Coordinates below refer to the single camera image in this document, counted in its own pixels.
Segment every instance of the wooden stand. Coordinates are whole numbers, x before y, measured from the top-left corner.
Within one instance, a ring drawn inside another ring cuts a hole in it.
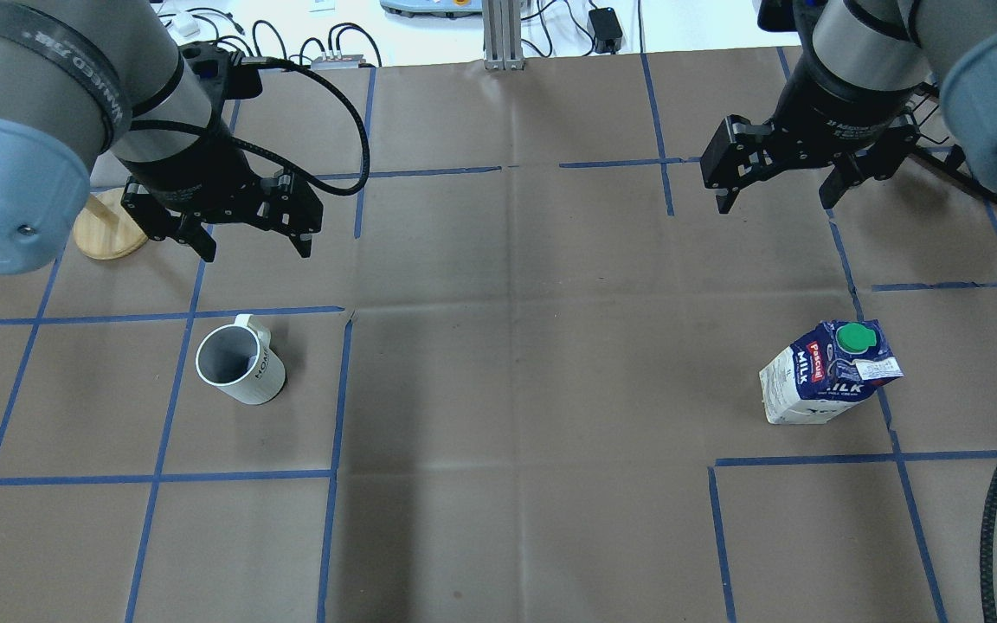
[[[87,208],[75,218],[72,240],[94,260],[117,260],[141,248],[149,236],[122,208],[123,189],[87,198]]]

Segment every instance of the coiled black cable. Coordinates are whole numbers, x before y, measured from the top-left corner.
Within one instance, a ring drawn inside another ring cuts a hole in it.
[[[997,516],[997,465],[990,477],[980,524],[980,597],[985,623],[997,623],[994,607],[994,520]]]
[[[234,44],[233,41],[236,41],[236,42],[240,43],[241,47],[236,46],[236,44]],[[221,46],[221,44],[225,43],[226,46],[229,46],[231,48],[237,48],[237,50],[244,51],[246,53],[246,55],[249,55],[249,56],[253,55],[253,49],[248,46],[248,42],[245,41],[244,39],[241,39],[241,37],[237,36],[237,35],[225,35],[225,36],[222,36],[222,38],[219,38],[214,43],[218,44],[218,46]]]
[[[257,56],[261,56],[262,55],[261,54],[261,43],[256,38],[256,27],[258,27],[258,25],[261,25],[261,24],[264,24],[264,25],[266,25],[266,27],[269,27],[270,29],[272,29],[272,32],[274,32],[274,34],[276,35],[276,40],[280,41],[280,54],[282,55],[282,58],[286,59],[287,58],[287,44],[284,43],[284,36],[280,35],[280,31],[277,30],[276,27],[274,27],[274,25],[272,25],[272,23],[269,22],[269,21],[267,21],[267,20],[256,20],[256,21],[253,22],[253,49],[256,50],[256,55]]]
[[[365,39],[368,39],[368,43],[371,43],[372,50],[376,51],[376,63],[379,64],[379,67],[383,67],[383,55],[380,55],[379,53],[379,46],[376,46],[376,40],[372,39],[371,35],[368,35],[368,31],[360,28],[359,25],[352,23],[345,24],[343,28],[337,31],[337,39],[333,40],[333,43],[337,46],[337,51],[341,51],[341,35],[344,35],[345,32],[350,30],[355,30],[356,32],[359,32],[360,35],[364,35]]]
[[[294,162],[289,161],[289,159],[282,157],[280,154],[274,153],[272,151],[264,149],[259,145],[253,145],[247,141],[242,141],[242,139],[237,137],[229,137],[229,142],[233,143],[248,153],[256,154],[258,157],[269,159],[284,167],[284,169],[293,170],[294,174],[301,177],[302,180],[308,182],[313,188],[324,190],[325,193],[332,195],[337,195],[340,197],[347,197],[349,195],[355,195],[360,192],[360,189],[364,188],[364,185],[368,182],[368,176],[371,174],[371,147],[368,145],[368,132],[364,130],[363,118],[360,117],[360,113],[357,112],[355,106],[352,102],[349,102],[348,96],[345,96],[340,88],[333,86],[332,82],[329,82],[322,76],[315,74],[315,72],[310,71],[307,67],[302,67],[300,64],[293,63],[292,61],[285,59],[264,59],[257,60],[256,67],[259,68],[282,68],[285,71],[293,71],[296,74],[302,74],[307,76],[310,80],[321,84],[325,90],[329,91],[338,101],[344,104],[344,109],[348,110],[352,121],[356,123],[357,130],[360,133],[360,178],[356,181],[356,184],[349,186],[347,189],[340,189],[337,186],[330,186],[329,184],[318,180],[313,174],[307,172],[307,170],[302,169],[302,167],[294,164]],[[183,132],[185,134],[195,134],[198,137],[205,137],[209,134],[209,131],[205,127],[199,127],[197,125],[191,125],[190,123],[179,123],[177,121],[134,121],[130,125],[131,131],[141,131],[141,130],[167,130],[171,132]]]

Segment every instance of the black cable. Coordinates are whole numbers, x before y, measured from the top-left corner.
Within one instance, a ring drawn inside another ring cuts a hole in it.
[[[341,51],[341,35],[344,35],[345,32],[350,30],[355,30],[356,32],[359,32],[360,35],[364,35],[365,38],[368,39],[368,43],[371,43],[372,50],[376,51],[376,63],[379,64],[379,67],[383,67],[383,56],[379,53],[379,46],[376,46],[376,40],[372,39],[371,35],[368,35],[368,31],[360,28],[359,25],[347,25],[347,27],[337,31],[337,51]]]
[[[353,28],[360,28],[360,30],[363,30],[363,28],[360,27],[360,24],[353,23],[353,22],[335,23],[331,27],[329,27],[329,32],[325,33],[325,44],[327,44],[327,46],[329,46],[329,51],[330,52],[333,51],[333,33],[337,32],[337,28],[350,27],[350,25]],[[340,38],[340,36],[338,36],[338,38],[337,38],[337,51],[338,52],[341,51],[340,40],[341,40],[341,38]]]
[[[645,12],[641,10],[641,0],[637,0],[637,38],[640,39],[640,52],[645,53]]]
[[[990,477],[980,524],[980,597],[985,623],[997,623],[994,607],[994,520],[997,516],[997,465]]]
[[[218,24],[214,23],[213,20],[210,20],[208,17],[204,16],[193,16],[193,17],[195,17],[195,19],[198,21],[204,21],[205,23],[210,24],[210,27],[214,28],[214,41],[222,39],[222,32],[218,30]]]
[[[569,2],[569,0],[561,0],[561,1],[562,3],[567,4],[567,8],[569,8],[569,16],[571,16],[571,23],[574,23],[575,27],[579,28],[579,30],[581,30],[584,33],[584,35],[587,36],[587,39],[590,40],[590,50],[587,50],[586,52],[582,53],[582,55],[580,56],[590,56],[590,53],[595,51],[595,36],[592,35],[592,33],[587,32],[587,29],[582,27],[582,24],[579,23],[579,20],[575,19],[575,12],[571,10],[571,3]]]
[[[539,16],[539,15],[541,15],[541,13],[544,13],[549,7],[551,7],[551,5],[553,5],[555,3],[559,3],[559,1],[561,1],[561,0],[549,0],[549,3],[545,4],[545,8],[543,8],[543,9],[541,8],[541,3],[537,3],[537,13],[533,13],[533,15],[531,15],[531,16],[524,16],[524,17],[522,17],[522,21],[524,21],[524,22],[530,21],[531,19],[533,19],[533,17]]]
[[[238,55],[241,55],[241,56],[252,56],[252,55],[246,55],[245,51],[241,50],[241,46],[237,46],[237,44],[234,44],[232,40],[228,40],[228,41],[221,41],[221,40],[219,40],[219,41],[215,41],[214,44],[215,44],[215,46],[225,46],[227,48],[230,48],[230,50],[233,50],[233,51],[237,52]]]
[[[329,91],[337,100],[344,104],[344,109],[349,112],[352,121],[356,123],[357,130],[360,133],[360,178],[356,181],[356,184],[349,186],[348,189],[340,189],[337,186],[330,186],[325,184],[321,180],[318,180],[312,174],[307,172],[307,170],[301,169],[300,166],[294,164],[294,162],[289,161],[289,159],[282,157],[280,154],[274,153],[272,151],[264,149],[259,145],[253,145],[247,141],[242,141],[242,139],[237,137],[230,137],[228,141],[233,143],[242,150],[248,153],[256,154],[258,157],[269,159],[284,167],[284,169],[293,170],[294,174],[301,177],[302,180],[308,182],[313,188],[324,190],[325,193],[332,195],[337,195],[341,197],[346,197],[349,195],[355,195],[360,192],[360,189],[364,188],[364,185],[368,182],[368,176],[371,174],[371,147],[368,145],[368,132],[364,130],[363,118],[360,117],[360,113],[357,112],[355,106],[352,102],[349,102],[348,96],[345,96],[340,88],[333,86],[332,82],[329,82],[322,76],[315,74],[315,72],[310,71],[307,67],[302,67],[300,64],[292,63],[292,61],[284,59],[265,59],[265,62],[257,63],[256,67],[259,68],[282,68],[285,71],[293,71],[296,74],[302,74],[307,76],[310,80],[321,84],[325,90]],[[134,121],[130,125],[130,131],[141,131],[141,130],[167,130],[171,132],[183,132],[185,134],[195,134],[198,137],[205,137],[209,134],[209,131],[205,127],[199,127],[197,125],[191,125],[190,123],[179,123],[177,121]]]
[[[298,55],[299,56],[304,56],[307,59],[310,58],[310,56],[306,55],[306,47],[309,46],[310,43],[317,43],[319,50],[321,50],[321,55],[325,56],[325,44],[322,43],[321,40],[318,39],[316,36],[312,36],[312,38],[309,38],[309,39],[305,40],[304,42],[302,42],[302,47],[298,48]]]
[[[266,25],[266,27],[269,27],[270,29],[272,29],[272,32],[276,33],[276,39],[280,40],[280,52],[282,52],[282,56],[284,56],[284,59],[286,59],[287,58],[287,44],[284,43],[284,36],[280,35],[280,32],[278,30],[276,30],[276,27],[274,27],[272,25],[272,23],[269,22],[269,21],[267,21],[267,20],[256,20],[256,21],[253,22],[253,50],[256,51],[256,55],[257,56],[261,56],[262,55],[261,54],[261,45],[256,40],[256,27],[258,27],[258,25],[261,25],[261,24]]]
[[[248,42],[245,41],[244,39],[241,39],[241,37],[237,36],[237,35],[219,36],[218,40],[215,41],[215,43],[217,43],[217,44],[228,43],[229,46],[237,48],[237,46],[234,46],[234,44],[230,43],[230,41],[238,41],[238,42],[240,42],[241,45],[245,47],[244,51],[247,52],[249,56],[253,55],[253,49],[248,46]]]
[[[213,7],[195,7],[193,9],[187,9],[187,12],[189,13],[193,13],[195,11],[209,11],[211,13],[217,13],[217,15],[225,17],[225,19],[229,20],[229,23],[233,24],[233,29],[237,31],[237,35],[245,35],[245,28],[237,23],[237,20],[233,18],[233,13],[227,13],[221,9],[215,9]]]
[[[542,52],[542,51],[541,51],[541,48],[538,48],[538,47],[537,47],[537,44],[536,44],[536,43],[534,43],[533,41],[530,41],[529,39],[523,39],[523,40],[522,40],[522,43],[525,43],[525,44],[526,44],[526,46],[529,46],[530,48],[533,48],[533,51],[534,51],[534,52],[537,52],[537,55],[538,55],[538,56],[541,56],[541,58],[545,58],[545,53],[544,53],[544,52]]]
[[[174,16],[175,13],[159,13],[159,15],[157,15],[159,19],[164,19],[164,17],[174,17]],[[193,17],[195,17],[195,19],[198,21],[204,21],[205,23],[210,24],[211,27],[214,28],[214,41],[222,39],[222,32],[218,30],[218,24],[214,23],[213,20],[210,20],[208,17],[204,16],[193,16]],[[170,28],[170,27],[171,27],[171,22],[164,22],[164,28]]]
[[[541,0],[537,0],[537,17],[541,20],[541,30],[545,32],[545,41],[549,41],[549,53],[546,56],[552,56],[556,52],[556,48],[553,46],[553,35],[549,35],[549,24],[545,23],[545,9],[551,7],[558,0],[551,0],[549,4],[545,4],[545,7],[541,7]]]

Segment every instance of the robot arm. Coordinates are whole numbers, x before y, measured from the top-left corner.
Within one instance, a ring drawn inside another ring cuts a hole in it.
[[[997,193],[997,1],[765,0],[759,24],[798,31],[802,59],[771,119],[730,115],[707,146],[703,179],[719,212],[784,170],[832,165],[819,192],[827,209],[893,175],[917,148],[906,102],[930,71],[970,169]]]
[[[322,205],[307,181],[351,194],[365,177],[333,189],[297,167],[253,173],[222,104],[260,94],[264,67],[273,61],[177,48],[145,0],[0,0],[0,273],[55,258],[107,149],[132,173],[123,206],[153,240],[213,260],[203,223],[244,222],[308,257]]]

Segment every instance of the power adapter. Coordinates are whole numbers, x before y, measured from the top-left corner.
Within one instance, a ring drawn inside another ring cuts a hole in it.
[[[595,38],[594,51],[597,55],[621,50],[621,24],[617,13],[610,7],[592,9],[587,12],[587,30]]]

